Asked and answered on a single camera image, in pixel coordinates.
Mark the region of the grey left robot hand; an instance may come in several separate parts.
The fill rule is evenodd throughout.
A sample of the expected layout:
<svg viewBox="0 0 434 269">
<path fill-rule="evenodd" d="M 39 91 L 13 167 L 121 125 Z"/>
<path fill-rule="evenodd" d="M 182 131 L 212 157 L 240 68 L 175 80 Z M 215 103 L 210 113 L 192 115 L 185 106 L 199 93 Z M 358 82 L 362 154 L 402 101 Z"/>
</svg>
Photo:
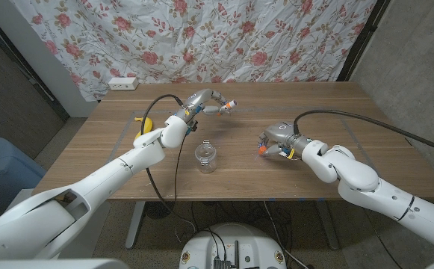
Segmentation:
<svg viewBox="0 0 434 269">
<path fill-rule="evenodd" d="M 235 100 L 227 100 L 216 90 L 203 89 L 188 97 L 175 116 L 189 123 L 198 113 L 208 116 L 227 114 L 236 105 Z"/>
</svg>

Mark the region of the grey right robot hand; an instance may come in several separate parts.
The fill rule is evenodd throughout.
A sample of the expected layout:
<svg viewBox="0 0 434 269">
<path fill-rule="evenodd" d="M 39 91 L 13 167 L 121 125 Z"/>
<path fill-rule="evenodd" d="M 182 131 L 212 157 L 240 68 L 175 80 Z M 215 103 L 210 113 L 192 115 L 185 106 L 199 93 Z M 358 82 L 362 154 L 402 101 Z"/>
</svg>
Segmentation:
<svg viewBox="0 0 434 269">
<path fill-rule="evenodd" d="M 303 150 L 311 138 L 294 133 L 290 123 L 276 123 L 268 126 L 258 137 L 258 154 L 262 156 L 281 155 L 291 160 L 303 158 Z"/>
</svg>

